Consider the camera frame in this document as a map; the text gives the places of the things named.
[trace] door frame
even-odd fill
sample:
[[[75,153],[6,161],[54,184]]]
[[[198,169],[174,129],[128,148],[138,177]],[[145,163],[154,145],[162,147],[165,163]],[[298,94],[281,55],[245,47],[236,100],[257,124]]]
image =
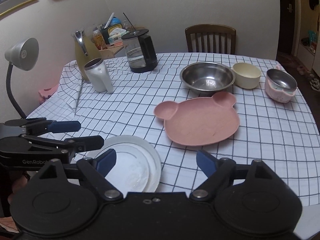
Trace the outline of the door frame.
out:
[[[291,54],[295,57],[298,53],[300,26],[301,26],[301,0],[295,0],[295,20],[294,20],[294,34]]]

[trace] white mug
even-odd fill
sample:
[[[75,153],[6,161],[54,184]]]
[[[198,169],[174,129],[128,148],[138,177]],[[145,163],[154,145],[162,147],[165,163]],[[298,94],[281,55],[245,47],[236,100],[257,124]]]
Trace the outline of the white mug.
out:
[[[84,72],[97,92],[113,93],[112,81],[102,58],[89,61],[84,66]]]

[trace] pink bear-shaped plate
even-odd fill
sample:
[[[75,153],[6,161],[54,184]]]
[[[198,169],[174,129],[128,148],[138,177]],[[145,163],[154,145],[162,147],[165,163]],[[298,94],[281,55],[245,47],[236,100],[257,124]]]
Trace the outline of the pink bear-shaped plate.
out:
[[[233,94],[218,92],[181,103],[165,101],[153,112],[164,120],[169,139],[181,145],[203,146],[223,141],[237,131],[240,120],[235,103]]]

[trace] dark door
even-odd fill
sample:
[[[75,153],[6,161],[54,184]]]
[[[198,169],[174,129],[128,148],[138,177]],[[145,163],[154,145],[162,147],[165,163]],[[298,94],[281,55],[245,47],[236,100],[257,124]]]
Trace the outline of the dark door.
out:
[[[291,53],[294,35],[294,0],[280,0],[280,31],[278,51]]]

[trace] metal pitcher handle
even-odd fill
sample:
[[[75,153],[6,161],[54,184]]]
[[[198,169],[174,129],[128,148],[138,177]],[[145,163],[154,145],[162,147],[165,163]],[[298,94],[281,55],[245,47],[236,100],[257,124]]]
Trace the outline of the metal pitcher handle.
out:
[[[76,41],[78,42],[78,44],[80,45],[83,53],[87,57],[88,56],[88,51],[87,51],[87,48],[85,47],[85,44],[84,44],[84,39],[83,39],[82,32],[76,31],[74,37],[75,37]]]

